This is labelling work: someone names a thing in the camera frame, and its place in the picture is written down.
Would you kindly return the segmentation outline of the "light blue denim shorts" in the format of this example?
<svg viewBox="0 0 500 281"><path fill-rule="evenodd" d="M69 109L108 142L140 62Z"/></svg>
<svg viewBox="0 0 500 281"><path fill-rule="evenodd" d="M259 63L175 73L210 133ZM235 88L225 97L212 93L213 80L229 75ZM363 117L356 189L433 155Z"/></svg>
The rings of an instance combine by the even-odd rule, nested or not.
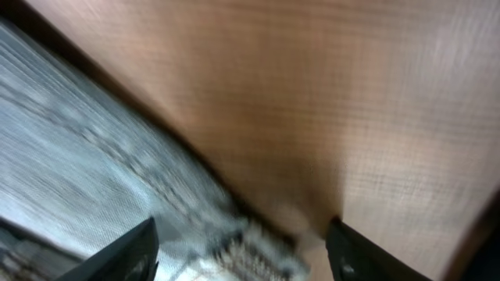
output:
<svg viewBox="0 0 500 281"><path fill-rule="evenodd" d="M304 280L294 248L170 135L1 24L1 216L90 257L152 218L159 280Z"/></svg>

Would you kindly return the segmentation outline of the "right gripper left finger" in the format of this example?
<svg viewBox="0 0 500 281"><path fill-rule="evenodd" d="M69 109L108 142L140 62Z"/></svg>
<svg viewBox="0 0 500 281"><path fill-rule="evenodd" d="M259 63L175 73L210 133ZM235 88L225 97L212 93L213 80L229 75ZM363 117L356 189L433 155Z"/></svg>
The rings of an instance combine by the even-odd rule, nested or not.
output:
<svg viewBox="0 0 500 281"><path fill-rule="evenodd" d="M149 218L56 281L153 281L158 252L155 220Z"/></svg>

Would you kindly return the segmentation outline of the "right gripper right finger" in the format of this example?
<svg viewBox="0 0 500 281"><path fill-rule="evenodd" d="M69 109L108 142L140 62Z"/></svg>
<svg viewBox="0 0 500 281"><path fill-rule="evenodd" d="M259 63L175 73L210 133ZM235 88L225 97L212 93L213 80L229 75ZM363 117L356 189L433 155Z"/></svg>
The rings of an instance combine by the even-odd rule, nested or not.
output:
<svg viewBox="0 0 500 281"><path fill-rule="evenodd" d="M328 226L326 249L335 281L430 281L339 218Z"/></svg>

